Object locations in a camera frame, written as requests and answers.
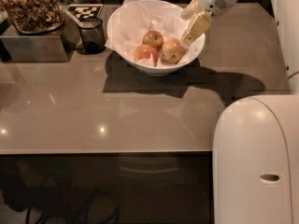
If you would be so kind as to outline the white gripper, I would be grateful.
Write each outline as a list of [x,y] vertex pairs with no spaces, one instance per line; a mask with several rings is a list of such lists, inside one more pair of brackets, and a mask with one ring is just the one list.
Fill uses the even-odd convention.
[[191,45],[210,28],[212,16],[224,14],[235,4],[236,0],[192,0],[180,14],[183,20],[190,20],[180,39],[181,43]]

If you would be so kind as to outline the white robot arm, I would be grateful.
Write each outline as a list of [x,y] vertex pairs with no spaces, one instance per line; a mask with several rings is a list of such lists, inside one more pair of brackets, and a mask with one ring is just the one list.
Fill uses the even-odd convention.
[[213,137],[213,224],[299,224],[299,0],[271,0],[291,91],[240,99]]

